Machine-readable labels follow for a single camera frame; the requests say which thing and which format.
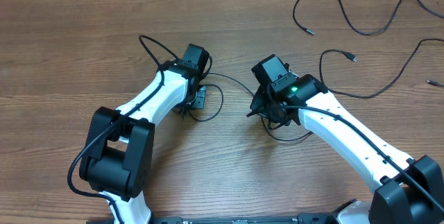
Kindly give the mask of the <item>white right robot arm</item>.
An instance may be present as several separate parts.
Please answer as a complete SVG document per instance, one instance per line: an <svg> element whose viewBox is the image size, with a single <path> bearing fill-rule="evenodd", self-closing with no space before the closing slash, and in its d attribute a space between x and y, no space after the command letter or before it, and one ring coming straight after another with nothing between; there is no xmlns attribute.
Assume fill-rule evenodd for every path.
<svg viewBox="0 0 444 224"><path fill-rule="evenodd" d="M328 214L300 214L298 223L442 223L443 174L431 157L416 160L351 115L310 74L295 75L276 55L251 69L259 88L251 113L277 127L295 122L328 143L366 183L373 199L351 200Z"/></svg>

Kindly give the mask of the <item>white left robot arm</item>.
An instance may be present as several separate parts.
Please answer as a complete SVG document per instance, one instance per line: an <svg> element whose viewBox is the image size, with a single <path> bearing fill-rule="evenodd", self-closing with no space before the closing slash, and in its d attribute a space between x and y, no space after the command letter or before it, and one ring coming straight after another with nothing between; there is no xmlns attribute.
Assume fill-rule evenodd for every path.
<svg viewBox="0 0 444 224"><path fill-rule="evenodd" d="M205 77L209 53L189 44L183 58L161 64L155 78L140 94L113 110L93 114L79 176L107 201L111 223L149 223L143 189L148 180L156 126L170 110L196 100Z"/></svg>

